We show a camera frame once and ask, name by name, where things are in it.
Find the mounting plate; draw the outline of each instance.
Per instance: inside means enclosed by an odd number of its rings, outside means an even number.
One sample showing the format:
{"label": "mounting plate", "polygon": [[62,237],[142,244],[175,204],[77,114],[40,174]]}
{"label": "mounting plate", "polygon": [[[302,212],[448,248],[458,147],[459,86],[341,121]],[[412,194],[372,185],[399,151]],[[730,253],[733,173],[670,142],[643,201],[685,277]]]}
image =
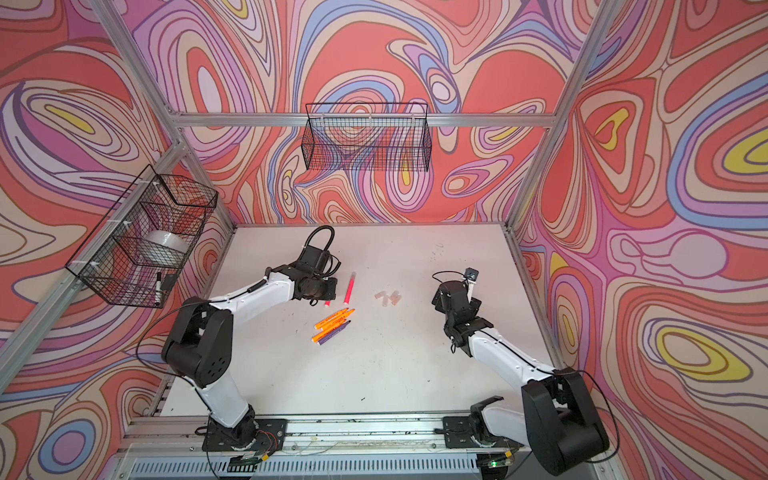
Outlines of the mounting plate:
{"label": "mounting plate", "polygon": [[516,451],[523,445],[504,437],[493,437],[494,442],[479,443],[472,434],[472,424],[468,416],[443,417],[442,434],[445,439],[445,447],[448,449],[476,449],[481,448],[508,448]]}
{"label": "mounting plate", "polygon": [[[277,447],[274,449],[278,452],[283,449],[283,442],[286,438],[286,427],[288,420],[286,419],[256,419],[257,429],[264,432],[271,433],[274,439],[277,440]],[[258,433],[255,442],[252,444],[249,451],[266,452],[272,451],[270,443],[274,444],[274,439],[270,435]],[[227,443],[230,442],[229,437],[225,436],[219,425],[212,419],[208,419],[208,433],[203,440],[204,452],[239,452],[239,450],[233,449]]]}

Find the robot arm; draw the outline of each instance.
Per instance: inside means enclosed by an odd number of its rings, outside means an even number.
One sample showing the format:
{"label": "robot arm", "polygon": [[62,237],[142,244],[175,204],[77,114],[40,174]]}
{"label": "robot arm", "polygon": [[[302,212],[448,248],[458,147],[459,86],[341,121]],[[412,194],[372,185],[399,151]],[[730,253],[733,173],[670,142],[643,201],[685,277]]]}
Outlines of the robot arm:
{"label": "robot arm", "polygon": [[443,330],[452,350],[463,350],[520,389],[523,412],[499,396],[473,405],[470,425],[476,441],[503,437],[530,445],[552,475],[605,452],[610,442],[584,379],[573,369],[556,370],[530,357],[479,317],[482,302],[470,294],[477,275],[467,269],[464,282],[441,283],[432,304],[445,314]]}
{"label": "robot arm", "polygon": [[[321,230],[330,231],[323,249],[310,245]],[[250,445],[256,427],[253,408],[240,395],[227,371],[234,328],[289,300],[305,299],[314,305],[320,300],[335,299],[337,280],[332,275],[341,263],[328,251],[334,234],[329,225],[318,227],[306,239],[295,262],[267,268],[258,283],[227,295],[209,300],[187,299],[179,310],[161,358],[178,375],[194,382],[215,425],[231,439],[235,449]]]}

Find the swirly pattern backdrop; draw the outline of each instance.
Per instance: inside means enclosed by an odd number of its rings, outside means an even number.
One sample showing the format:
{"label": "swirly pattern backdrop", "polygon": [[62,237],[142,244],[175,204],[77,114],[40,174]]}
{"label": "swirly pattern backdrop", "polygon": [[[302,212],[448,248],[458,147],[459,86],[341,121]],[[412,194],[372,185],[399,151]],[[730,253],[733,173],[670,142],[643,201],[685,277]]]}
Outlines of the swirly pattern backdrop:
{"label": "swirly pattern backdrop", "polygon": [[767,3],[627,2],[515,219],[625,478],[768,478],[767,118]]}
{"label": "swirly pattern backdrop", "polygon": [[458,128],[426,173],[307,171],[302,128],[185,130],[234,223],[504,221],[544,132]]}
{"label": "swirly pattern backdrop", "polygon": [[[87,0],[0,2],[0,45],[4,343],[169,140]],[[224,236],[214,216],[165,311],[201,291]],[[133,355],[161,314],[78,295],[0,396],[0,478],[97,478],[160,383]],[[145,360],[169,327],[147,335]]]}
{"label": "swirly pattern backdrop", "polygon": [[596,3],[146,0],[123,18],[177,111],[297,112],[361,88],[442,113],[553,111]]}

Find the wall-mounted basket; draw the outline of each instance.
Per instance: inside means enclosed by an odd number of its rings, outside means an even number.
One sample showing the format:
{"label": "wall-mounted basket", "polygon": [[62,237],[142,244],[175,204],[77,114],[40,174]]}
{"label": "wall-mounted basket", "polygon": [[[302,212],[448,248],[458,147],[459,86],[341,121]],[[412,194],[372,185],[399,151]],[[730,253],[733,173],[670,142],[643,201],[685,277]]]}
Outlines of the wall-mounted basket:
{"label": "wall-mounted basket", "polygon": [[124,218],[108,220],[117,226],[91,259],[73,256],[67,270],[111,305],[162,308],[218,193],[180,175],[155,173],[135,183],[147,183],[136,204]]}
{"label": "wall-mounted basket", "polygon": [[432,159],[428,112],[420,101],[306,104],[306,169],[426,172]]}

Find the marker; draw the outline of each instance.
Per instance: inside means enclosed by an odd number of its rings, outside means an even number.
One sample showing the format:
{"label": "marker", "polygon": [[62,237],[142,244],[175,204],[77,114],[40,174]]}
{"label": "marker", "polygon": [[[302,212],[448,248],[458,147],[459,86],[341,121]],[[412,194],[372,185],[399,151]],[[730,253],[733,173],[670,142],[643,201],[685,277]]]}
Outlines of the marker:
{"label": "marker", "polygon": [[160,285],[162,284],[163,273],[157,272],[157,280],[154,282],[154,304],[160,305],[160,301],[163,299],[163,294],[160,292]]}
{"label": "marker", "polygon": [[342,330],[344,330],[344,329],[346,328],[346,326],[347,326],[347,325],[349,325],[349,320],[347,320],[346,322],[344,322],[344,324],[343,324],[343,325],[341,325],[339,328],[337,328],[337,329],[333,330],[333,331],[332,331],[331,333],[329,333],[327,336],[325,336],[325,337],[323,337],[322,339],[320,339],[320,341],[319,341],[317,344],[318,344],[318,345],[322,345],[322,344],[324,344],[325,342],[327,342],[328,340],[330,340],[330,339],[331,339],[331,337],[333,337],[334,335],[336,335],[338,332],[341,332]]}
{"label": "marker", "polygon": [[349,318],[349,316],[350,316],[350,315],[352,315],[352,313],[353,313],[354,311],[355,311],[355,310],[350,310],[349,312],[346,312],[346,313],[342,313],[341,315],[339,315],[339,316],[338,316],[338,317],[336,317],[335,319],[333,319],[333,320],[331,320],[330,322],[328,322],[328,323],[326,323],[325,325],[323,325],[323,328],[322,328],[323,332],[329,332],[330,330],[333,330],[333,329],[335,329],[337,326],[339,326],[339,325],[341,325],[342,323],[344,323],[344,322],[346,321],[346,319],[348,319],[348,318]]}
{"label": "marker", "polygon": [[327,324],[328,322],[330,322],[332,320],[337,319],[339,316],[341,316],[344,313],[346,313],[347,310],[349,310],[349,309],[345,308],[344,310],[339,310],[338,312],[334,313],[333,315],[326,317],[324,320],[322,320],[322,321],[320,321],[318,323],[315,323],[315,328],[316,329],[323,328],[323,325]]}
{"label": "marker", "polygon": [[347,317],[352,315],[352,312],[354,312],[354,311],[355,310],[350,310],[349,312],[344,313],[344,315],[342,315],[337,320],[334,320],[332,323],[325,325],[325,328],[323,329],[322,332],[320,332],[317,335],[315,335],[314,337],[312,337],[312,341],[314,343],[318,343],[321,339],[323,339],[324,337],[328,336],[331,332],[333,332],[334,330],[339,328],[341,325],[343,325],[344,322],[346,321]]}
{"label": "marker", "polygon": [[355,286],[355,272],[352,272],[352,276],[349,278],[349,285],[346,288],[346,296],[344,297],[344,305],[349,305],[349,298],[352,296],[352,287]]}

